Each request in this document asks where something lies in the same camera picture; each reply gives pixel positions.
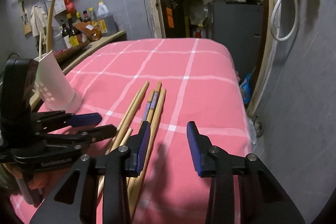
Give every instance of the chopstick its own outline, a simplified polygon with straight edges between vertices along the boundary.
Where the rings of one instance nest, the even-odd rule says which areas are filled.
[[[162,89],[162,91],[160,93],[160,96],[159,96],[159,99],[157,101],[157,107],[155,109],[155,113],[154,113],[152,123],[151,123],[151,137],[150,137],[149,144],[148,144],[148,149],[147,149],[147,154],[146,154],[144,167],[143,167],[143,170],[140,173],[140,175],[135,179],[134,186],[133,186],[130,198],[129,198],[129,210],[130,210],[131,218],[133,217],[135,205],[137,204],[137,200],[138,200],[138,196],[139,196],[139,192],[140,192],[140,187],[141,187],[143,178],[144,178],[145,173],[146,173],[147,164],[148,164],[148,160],[149,160],[149,157],[150,157],[150,154],[151,154],[151,151],[152,151],[152,145],[153,145],[156,130],[157,130],[157,127],[158,127],[158,124],[159,124],[159,119],[160,119],[163,103],[164,103],[164,100],[165,100],[165,96],[166,96],[166,90]]]
[[[158,94],[159,94],[159,92],[161,90],[161,87],[162,87],[162,83],[158,82],[157,85],[156,85],[155,91],[154,91],[154,95],[152,96],[152,101],[150,103],[148,115],[147,115],[146,118],[142,117],[142,120],[146,119],[146,121],[148,121],[150,123],[152,122],[154,110],[155,110],[155,107],[156,107],[156,104],[157,104],[157,100],[158,100]],[[132,190],[133,190],[133,187],[134,187],[135,178],[127,178],[126,181],[127,181],[128,199],[130,199],[131,194],[132,194]]]
[[[133,104],[132,103],[130,104],[131,107],[128,107],[129,111],[128,111],[127,115],[126,114],[124,115],[124,116],[126,116],[125,119],[124,119],[124,122],[122,123],[122,125],[121,125],[121,122],[120,122],[120,124],[118,126],[118,128],[120,127],[120,130],[118,131],[117,137],[115,138],[115,141],[112,144],[111,148],[110,148],[110,145],[111,145],[111,143],[110,143],[110,145],[109,145],[110,151],[107,150],[105,155],[107,155],[112,150],[114,150],[114,149],[116,149],[117,147],[120,146],[120,143],[122,142],[123,138],[125,137],[126,131],[127,131],[128,127],[129,127],[129,125],[130,125],[130,123],[131,123],[131,121],[132,121],[132,119],[133,119],[133,117],[134,117],[134,115],[135,115],[135,113],[136,113],[136,111],[137,111],[145,93],[146,93],[146,90],[147,90],[148,86],[149,86],[149,82],[146,81],[144,83],[142,89],[137,93],[136,99],[132,100]],[[100,195],[103,187],[104,187],[104,176],[101,176],[99,178],[99,184],[98,184],[98,196]]]

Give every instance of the white hose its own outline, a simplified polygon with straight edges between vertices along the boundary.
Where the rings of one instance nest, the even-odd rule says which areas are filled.
[[[274,30],[273,30],[273,26],[274,26],[274,20],[275,20],[275,16],[276,16],[276,13],[279,9],[279,6],[281,4],[281,1],[282,0],[278,0],[277,3],[275,4],[275,7],[273,9],[273,12],[272,12],[272,17],[271,17],[271,26],[270,26],[270,30],[271,30],[271,34],[272,34],[272,37],[274,37],[274,39],[278,40],[278,41],[286,41],[287,39],[289,39],[293,33],[295,32],[296,28],[297,28],[297,21],[298,21],[298,11],[299,11],[299,5],[298,5],[298,2],[297,0],[294,0],[294,6],[295,6],[295,19],[294,19],[294,24],[293,24],[293,28],[291,29],[291,31],[289,32],[288,35],[286,35],[285,37],[277,37],[276,34],[274,33]]]

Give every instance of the white cylindrical container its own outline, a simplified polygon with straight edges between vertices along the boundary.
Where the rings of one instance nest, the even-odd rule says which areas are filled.
[[[35,88],[47,108],[52,111],[65,110],[75,113],[82,105],[82,98],[67,81],[53,52],[37,57],[39,66],[36,73]]]

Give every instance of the red plastic bag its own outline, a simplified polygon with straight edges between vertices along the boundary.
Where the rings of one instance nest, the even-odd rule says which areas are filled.
[[[64,0],[64,3],[68,14],[74,14],[76,12],[74,4],[70,0]]]

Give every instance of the plastic bag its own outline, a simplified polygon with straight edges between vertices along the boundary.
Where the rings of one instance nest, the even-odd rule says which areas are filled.
[[[64,0],[64,3],[68,14],[76,13],[75,6],[70,0]]]
[[[251,99],[251,89],[250,89],[250,77],[251,74],[249,73],[244,81],[239,86],[241,96],[243,97],[244,104],[246,105]]]

